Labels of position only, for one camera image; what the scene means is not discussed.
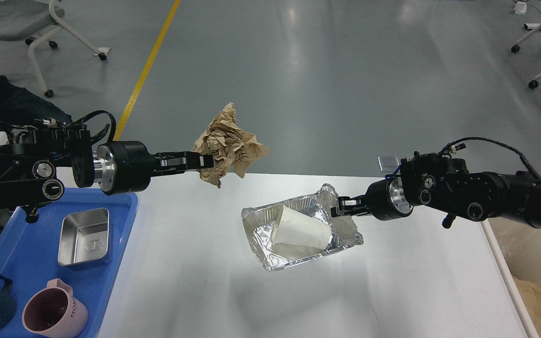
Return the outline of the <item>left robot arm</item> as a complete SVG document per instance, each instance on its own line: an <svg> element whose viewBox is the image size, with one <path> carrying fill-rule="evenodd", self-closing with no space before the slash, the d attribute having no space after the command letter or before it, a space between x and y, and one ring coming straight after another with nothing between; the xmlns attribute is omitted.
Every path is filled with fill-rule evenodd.
<svg viewBox="0 0 541 338"><path fill-rule="evenodd" d="M21 207L26 221L38 220L38 209L57 201L65 188L58 167L72 169L75 184L98 184L106 195L145 190L156 176L210 169L213 156L198 152L151 154L139 141L115 141L116 120L92 136L86 122L97 110L75 122L36 119L31 125L0 121L9 143L0 146L0 209Z"/></svg>

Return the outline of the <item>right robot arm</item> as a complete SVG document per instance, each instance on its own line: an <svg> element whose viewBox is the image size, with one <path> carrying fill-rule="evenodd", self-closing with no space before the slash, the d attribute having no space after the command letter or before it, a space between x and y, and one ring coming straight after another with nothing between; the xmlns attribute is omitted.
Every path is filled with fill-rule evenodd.
<svg viewBox="0 0 541 338"><path fill-rule="evenodd" d="M518 154L526 170L514 175L470 173L465 160L453 158L463 148L464 138L436 153L415 152L402 158L392 174L371 184L365 194L339 197L332 216L397 220L409 216L414 206L427 206L445 212L445 229L457 217L471 221L503 217L541 229L541 176L526 157Z"/></svg>

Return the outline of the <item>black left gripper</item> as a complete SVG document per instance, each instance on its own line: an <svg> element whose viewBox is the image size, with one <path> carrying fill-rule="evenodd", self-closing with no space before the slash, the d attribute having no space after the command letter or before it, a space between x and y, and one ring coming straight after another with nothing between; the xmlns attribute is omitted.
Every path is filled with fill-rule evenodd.
<svg viewBox="0 0 541 338"><path fill-rule="evenodd" d="M99 182L106 195L146 190L153 176L180 175L214 167L210 154L198 152L163 152L149 154L139 141L112 141L100 145L97 158L103 160Z"/></svg>

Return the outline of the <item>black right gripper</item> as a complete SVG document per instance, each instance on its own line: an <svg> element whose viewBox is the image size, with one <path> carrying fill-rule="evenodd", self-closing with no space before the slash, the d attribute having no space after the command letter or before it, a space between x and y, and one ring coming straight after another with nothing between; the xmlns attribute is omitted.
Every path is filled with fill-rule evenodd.
<svg viewBox="0 0 541 338"><path fill-rule="evenodd" d="M364 196L339 196L337 205L331 208L331 216L371 214L378 220L388 221L408 217L413 209L404 196L401 178L391 177L371 184Z"/></svg>

